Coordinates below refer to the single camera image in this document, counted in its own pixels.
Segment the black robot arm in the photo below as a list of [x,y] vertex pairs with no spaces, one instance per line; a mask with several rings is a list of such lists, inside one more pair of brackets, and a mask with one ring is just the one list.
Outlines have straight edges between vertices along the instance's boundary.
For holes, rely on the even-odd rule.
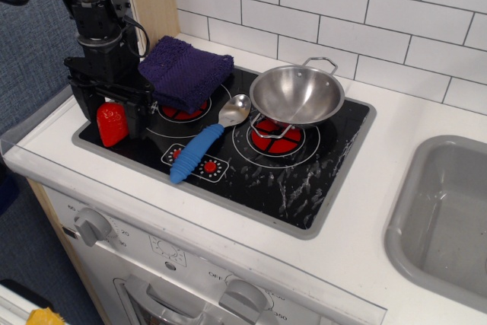
[[[30,0],[1,0],[22,6]],[[138,50],[136,31],[142,26],[128,16],[129,0],[62,0],[75,21],[82,57],[64,60],[72,92],[85,117],[93,122],[109,98],[120,103],[129,136],[136,139],[148,125],[154,87],[138,65],[147,53]]]

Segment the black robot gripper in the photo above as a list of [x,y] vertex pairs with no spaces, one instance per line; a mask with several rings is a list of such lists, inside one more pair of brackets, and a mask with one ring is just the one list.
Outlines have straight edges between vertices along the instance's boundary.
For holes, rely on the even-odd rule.
[[108,97],[123,103],[129,137],[136,139],[148,126],[153,86],[139,72],[141,56],[135,33],[121,33],[105,38],[81,34],[76,40],[82,57],[64,60],[70,71],[73,95],[84,116],[95,122],[99,107]]

